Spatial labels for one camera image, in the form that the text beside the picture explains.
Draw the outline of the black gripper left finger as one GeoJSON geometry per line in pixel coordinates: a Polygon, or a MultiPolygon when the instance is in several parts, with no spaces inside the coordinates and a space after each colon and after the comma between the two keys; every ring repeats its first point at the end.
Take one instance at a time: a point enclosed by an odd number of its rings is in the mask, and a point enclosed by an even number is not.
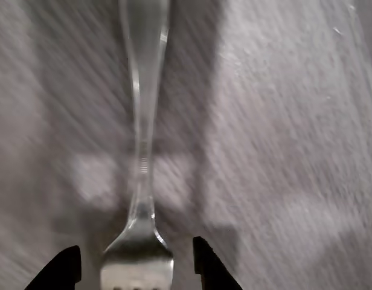
{"type": "Polygon", "coordinates": [[[74,245],[50,260],[25,290],[75,290],[75,285],[81,279],[81,252],[79,246],[74,245]]]}

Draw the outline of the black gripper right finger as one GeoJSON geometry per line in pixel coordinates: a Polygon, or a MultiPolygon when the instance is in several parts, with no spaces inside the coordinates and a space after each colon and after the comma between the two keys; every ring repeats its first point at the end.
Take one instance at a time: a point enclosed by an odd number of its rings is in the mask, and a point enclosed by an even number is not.
{"type": "Polygon", "coordinates": [[[202,237],[193,238],[194,272],[200,275],[203,290],[242,290],[209,243],[202,237]]]}

